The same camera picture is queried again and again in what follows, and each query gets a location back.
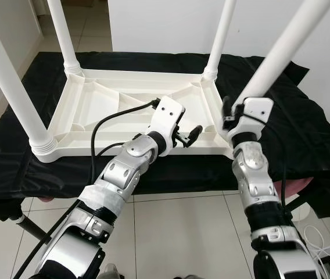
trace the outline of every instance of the white wall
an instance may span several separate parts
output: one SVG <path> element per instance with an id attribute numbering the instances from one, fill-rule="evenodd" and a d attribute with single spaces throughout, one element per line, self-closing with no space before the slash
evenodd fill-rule
<path id="1" fill-rule="evenodd" d="M 114 51 L 209 53 L 224 0 L 109 0 Z M 302 0 L 238 0 L 223 53 L 265 56 Z M 330 122 L 330 11 L 293 59 Z"/>
<path id="2" fill-rule="evenodd" d="M 42 38 L 29 0 L 0 0 L 0 39 L 20 75 L 23 75 Z M 0 116 L 6 103 L 0 90 Z"/>

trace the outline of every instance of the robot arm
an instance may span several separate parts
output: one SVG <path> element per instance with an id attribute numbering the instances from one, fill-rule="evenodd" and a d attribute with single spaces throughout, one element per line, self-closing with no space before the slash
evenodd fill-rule
<path id="1" fill-rule="evenodd" d="M 272 106 L 268 98 L 247 98 L 236 107 L 235 116 L 227 116 L 224 122 L 224 128 L 229 129 L 227 138 L 234 146 L 232 171 L 250 225 L 252 248 L 258 252 L 255 278 L 320 279 L 316 264 L 281 205 L 268 175 L 267 158 L 257 142 Z"/>
<path id="2" fill-rule="evenodd" d="M 90 279 L 99 273 L 106 243 L 114 222 L 143 175 L 158 156 L 166 156 L 178 139 L 184 146 L 196 141 L 197 126 L 188 137 L 178 133 L 185 108 L 169 97 L 159 102 L 144 135 L 126 142 L 101 172 L 93 185 L 86 186 L 73 209 L 49 242 L 32 278 Z"/>

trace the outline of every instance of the black fabric cover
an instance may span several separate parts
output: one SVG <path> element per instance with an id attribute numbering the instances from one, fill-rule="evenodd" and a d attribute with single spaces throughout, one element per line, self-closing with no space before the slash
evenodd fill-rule
<path id="1" fill-rule="evenodd" d="M 158 53 L 78 53 L 86 69 L 202 73 L 208 55 Z M 234 101 L 263 58 L 223 55 L 216 85 L 221 97 Z M 288 178 L 314 176 L 327 189 L 330 201 L 330 124 L 322 109 L 297 88 L 308 69 L 291 63 L 267 96 L 275 101 L 269 124 L 285 139 Z M 61 53 L 39 53 L 24 76 L 23 84 L 48 126 L 63 91 L 66 76 Z M 282 176 L 282 158 L 276 138 L 263 130 L 260 140 L 274 181 Z M 98 170 L 111 157 L 98 160 Z M 167 156 L 158 158 L 141 178 L 135 194 L 237 189 L 232 161 L 224 156 Z M 89 157 L 64 157 L 49 164 L 38 161 L 11 108 L 0 119 L 0 202 L 25 196 L 78 196 L 87 181 Z M 315 199 L 313 208 L 324 201 Z M 324 215 L 330 216 L 330 207 Z M 6 213 L 0 206 L 0 218 Z"/>

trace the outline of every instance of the black cloth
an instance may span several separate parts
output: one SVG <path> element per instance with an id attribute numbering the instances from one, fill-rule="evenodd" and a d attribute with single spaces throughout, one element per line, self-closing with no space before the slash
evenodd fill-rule
<path id="1" fill-rule="evenodd" d="M 208 55 L 183 53 L 77 53 L 85 69 L 202 73 Z M 216 86 L 223 98 L 234 101 L 263 58 L 223 55 Z M 314 176 L 314 187 L 328 189 L 330 199 L 330 124 L 322 109 L 297 88 L 308 69 L 291 63 L 267 96 L 275 101 L 269 124 L 285 140 L 288 178 Z M 23 78 L 23 84 L 44 124 L 48 126 L 63 91 L 66 76 L 61 53 L 39 53 Z M 282 158 L 277 139 L 263 130 L 260 140 L 274 181 L 282 177 Z M 112 157 L 98 160 L 103 169 Z M 237 189 L 232 161 L 224 156 L 167 156 L 158 158 L 141 177 L 134 194 Z M 28 138 L 11 108 L 0 119 L 0 203 L 21 201 L 26 196 L 70 198 L 86 185 L 89 157 L 64 157 L 49 164 L 32 154 Z M 323 207 L 315 199 L 311 206 Z M 6 219 L 0 206 L 0 219 Z M 330 216 L 330 207 L 324 215 Z"/>

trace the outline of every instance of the tiled floor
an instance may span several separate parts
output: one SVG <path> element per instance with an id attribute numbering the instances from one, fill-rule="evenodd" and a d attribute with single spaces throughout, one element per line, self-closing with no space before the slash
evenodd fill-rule
<path id="1" fill-rule="evenodd" d="M 112 51 L 105 1 L 94 8 L 65 7 L 76 51 Z M 49 16 L 40 18 L 44 41 L 40 51 L 60 51 Z M 75 199 L 43 203 L 23 202 L 26 214 L 48 230 Z M 330 219 L 318 220 L 312 212 L 297 224 L 318 227 L 330 244 Z M 198 274 L 204 278 L 254 278 L 254 251 L 250 229 L 236 191 L 135 196 L 125 205 L 103 250 L 103 264 L 113 262 L 126 279 L 172 279 Z M 317 243 L 318 237 L 310 236 Z M 11 221 L 0 222 L 0 278 L 11 278 L 37 240 Z M 22 278 L 29 278 L 34 260 Z"/>

